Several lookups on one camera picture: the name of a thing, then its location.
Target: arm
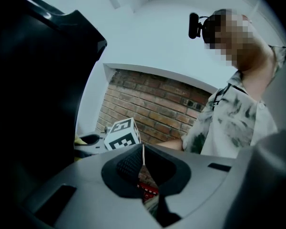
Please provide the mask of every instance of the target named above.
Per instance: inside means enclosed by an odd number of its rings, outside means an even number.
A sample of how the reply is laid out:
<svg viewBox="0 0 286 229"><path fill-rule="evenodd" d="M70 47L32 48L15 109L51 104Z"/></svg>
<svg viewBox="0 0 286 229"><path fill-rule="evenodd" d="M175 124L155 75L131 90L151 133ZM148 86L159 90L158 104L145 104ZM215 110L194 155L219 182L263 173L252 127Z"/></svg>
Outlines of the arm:
<svg viewBox="0 0 286 229"><path fill-rule="evenodd" d="M164 143L158 143L157 145L183 151L181 139L175 139L175 140L167 141Z"/></svg>

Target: person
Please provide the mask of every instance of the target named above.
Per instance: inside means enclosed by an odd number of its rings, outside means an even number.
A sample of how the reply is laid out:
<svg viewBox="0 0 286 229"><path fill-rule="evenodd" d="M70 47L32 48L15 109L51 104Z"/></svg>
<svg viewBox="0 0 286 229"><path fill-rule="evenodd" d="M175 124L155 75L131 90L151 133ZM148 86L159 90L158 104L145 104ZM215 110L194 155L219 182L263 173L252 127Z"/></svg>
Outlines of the person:
<svg viewBox="0 0 286 229"><path fill-rule="evenodd" d="M245 15L217 10L204 23L204 42L238 70L209 99L181 139L161 146L202 155L236 158L240 149L277 132L261 96L286 60L286 47L269 46Z"/></svg>

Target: yellow object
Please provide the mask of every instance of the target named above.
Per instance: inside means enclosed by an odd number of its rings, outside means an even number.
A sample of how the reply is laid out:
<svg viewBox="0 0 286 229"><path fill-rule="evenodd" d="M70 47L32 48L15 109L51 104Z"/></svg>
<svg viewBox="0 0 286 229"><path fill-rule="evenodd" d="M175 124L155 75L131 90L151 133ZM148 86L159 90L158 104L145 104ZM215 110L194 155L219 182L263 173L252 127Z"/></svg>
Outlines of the yellow object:
<svg viewBox="0 0 286 229"><path fill-rule="evenodd" d="M77 134L75 134L74 143L76 143L76 144L87 144L87 143L85 143L83 140L81 140L81 139L77 136Z"/></svg>
<svg viewBox="0 0 286 229"><path fill-rule="evenodd" d="M74 161L78 161L80 160L81 158L78 158L78 157L74 157Z"/></svg>

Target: white string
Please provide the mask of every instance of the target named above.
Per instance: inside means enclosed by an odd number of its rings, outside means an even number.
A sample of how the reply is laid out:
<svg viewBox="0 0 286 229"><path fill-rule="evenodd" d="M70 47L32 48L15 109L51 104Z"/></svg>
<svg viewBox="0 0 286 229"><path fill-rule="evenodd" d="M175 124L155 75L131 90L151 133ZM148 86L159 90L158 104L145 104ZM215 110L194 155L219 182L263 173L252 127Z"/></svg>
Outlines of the white string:
<svg viewBox="0 0 286 229"><path fill-rule="evenodd" d="M138 134L139 134L139 143L141 143L141 135L140 135L139 129L138 129L138 127L137 127L135 122L134 122L134 125L135 125L135 128L137 128L137 131L138 131Z"/></svg>
<svg viewBox="0 0 286 229"><path fill-rule="evenodd" d="M145 165L145 148L144 148L144 144L143 144L142 158L143 158L143 165Z"/></svg>

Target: white wall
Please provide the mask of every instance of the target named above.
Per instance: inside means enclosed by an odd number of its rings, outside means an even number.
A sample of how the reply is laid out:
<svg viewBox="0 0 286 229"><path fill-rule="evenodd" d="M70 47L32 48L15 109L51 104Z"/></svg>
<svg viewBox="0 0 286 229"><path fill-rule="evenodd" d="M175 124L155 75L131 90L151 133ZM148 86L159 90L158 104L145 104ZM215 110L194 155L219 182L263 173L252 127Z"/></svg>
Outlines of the white wall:
<svg viewBox="0 0 286 229"><path fill-rule="evenodd" d="M78 135L95 130L108 84L115 72L114 69L103 65L102 57L95 63L82 95L76 123Z"/></svg>
<svg viewBox="0 0 286 229"><path fill-rule="evenodd" d="M120 64L124 69L139 65L140 71L150 67L150 73L155 68L170 72L171 78L180 81L184 81L180 76L187 76L191 81L186 83L210 92L225 86L235 69L210 57L213 52L204 48L202 38L188 37L189 14L193 11L206 14L168 1L145 4L134 14L129 29L108 49L104 62L112 67L111 63Z"/></svg>

